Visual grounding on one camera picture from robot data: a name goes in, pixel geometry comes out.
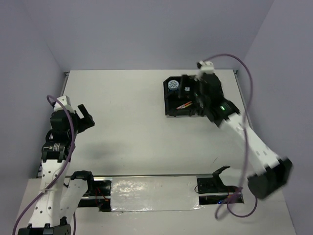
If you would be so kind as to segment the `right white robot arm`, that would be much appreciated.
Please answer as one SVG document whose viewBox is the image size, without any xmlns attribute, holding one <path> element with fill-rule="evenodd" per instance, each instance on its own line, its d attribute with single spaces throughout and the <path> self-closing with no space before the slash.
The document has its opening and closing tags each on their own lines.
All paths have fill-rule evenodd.
<svg viewBox="0 0 313 235">
<path fill-rule="evenodd" d="M 250 163 L 254 172 L 248 176 L 248 188 L 258 199 L 264 200 L 285 186 L 293 164 L 288 157 L 281 157 L 271 150 L 251 129 L 246 113 L 224 96 L 222 83 L 216 74 L 181 76 L 179 95 L 189 87 L 202 116 L 217 127 L 227 131 L 244 147 L 244 162 Z"/>
</svg>

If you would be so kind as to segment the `blue tape roll front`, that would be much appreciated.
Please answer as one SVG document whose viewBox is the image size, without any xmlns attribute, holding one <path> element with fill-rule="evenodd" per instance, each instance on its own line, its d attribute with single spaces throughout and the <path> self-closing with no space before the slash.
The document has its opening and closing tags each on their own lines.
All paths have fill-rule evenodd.
<svg viewBox="0 0 313 235">
<path fill-rule="evenodd" d="M 176 91 L 179 89 L 179 82 L 173 79 L 168 81 L 167 86 L 170 91 Z"/>
</svg>

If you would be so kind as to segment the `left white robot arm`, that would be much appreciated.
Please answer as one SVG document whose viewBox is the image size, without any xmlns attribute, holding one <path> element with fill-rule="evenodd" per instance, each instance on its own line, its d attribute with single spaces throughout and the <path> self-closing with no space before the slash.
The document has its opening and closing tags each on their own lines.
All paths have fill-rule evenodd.
<svg viewBox="0 0 313 235">
<path fill-rule="evenodd" d="M 80 170 L 70 177 L 64 190 L 64 180 L 75 149 L 78 134 L 93 127 L 95 122 L 85 106 L 80 104 L 80 117 L 66 101 L 53 103 L 50 117 L 51 129 L 42 146 L 42 176 L 38 195 L 18 216 L 16 224 L 34 207 L 33 214 L 24 228 L 13 228 L 14 235 L 70 235 L 75 228 L 70 225 L 83 195 L 91 195 L 96 189 L 93 174 Z"/>
</svg>

